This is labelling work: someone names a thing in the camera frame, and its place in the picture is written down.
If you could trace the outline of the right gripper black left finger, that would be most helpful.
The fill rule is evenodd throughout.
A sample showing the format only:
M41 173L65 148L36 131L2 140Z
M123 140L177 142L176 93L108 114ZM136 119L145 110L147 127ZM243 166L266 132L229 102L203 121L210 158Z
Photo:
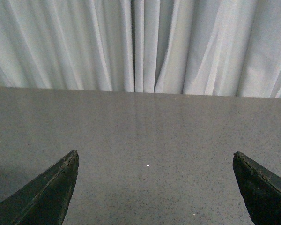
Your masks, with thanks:
M60 225L76 185L79 155L70 151L0 202L0 225Z

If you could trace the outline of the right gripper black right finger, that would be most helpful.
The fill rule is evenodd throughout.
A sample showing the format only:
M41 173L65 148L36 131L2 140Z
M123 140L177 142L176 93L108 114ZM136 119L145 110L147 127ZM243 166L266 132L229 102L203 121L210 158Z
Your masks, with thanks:
M281 177L239 151L233 171L252 222L281 225Z

